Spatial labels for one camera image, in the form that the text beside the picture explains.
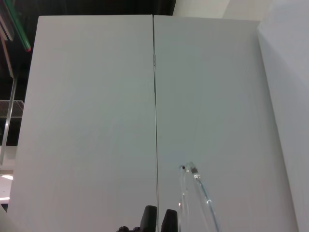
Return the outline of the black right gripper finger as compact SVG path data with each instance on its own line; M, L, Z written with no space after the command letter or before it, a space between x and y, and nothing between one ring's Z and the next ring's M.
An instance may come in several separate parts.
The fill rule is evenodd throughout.
M126 226L120 227L117 232L155 232L157 222L157 207L153 205L148 205L145 207L140 226L130 230Z
M162 225L161 232L178 232L178 214L177 211L167 209Z

